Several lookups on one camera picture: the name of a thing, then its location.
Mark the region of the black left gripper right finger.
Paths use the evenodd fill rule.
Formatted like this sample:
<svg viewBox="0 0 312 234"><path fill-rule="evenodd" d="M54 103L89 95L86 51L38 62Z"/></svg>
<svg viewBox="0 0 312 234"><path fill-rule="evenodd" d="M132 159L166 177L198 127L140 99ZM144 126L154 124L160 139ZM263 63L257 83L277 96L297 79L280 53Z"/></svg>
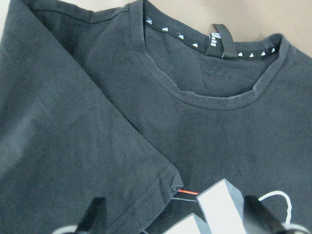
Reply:
<svg viewBox="0 0 312 234"><path fill-rule="evenodd" d="M253 195L244 196L243 225L247 234L289 234L278 219Z"/></svg>

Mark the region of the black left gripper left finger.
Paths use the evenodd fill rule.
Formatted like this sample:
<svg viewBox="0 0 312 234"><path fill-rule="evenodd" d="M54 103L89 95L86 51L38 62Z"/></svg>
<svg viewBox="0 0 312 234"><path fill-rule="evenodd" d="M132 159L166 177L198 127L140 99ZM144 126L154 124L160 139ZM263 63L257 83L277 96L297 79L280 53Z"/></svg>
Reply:
<svg viewBox="0 0 312 234"><path fill-rule="evenodd" d="M107 229L106 199L96 197L78 224L77 234L104 234Z"/></svg>

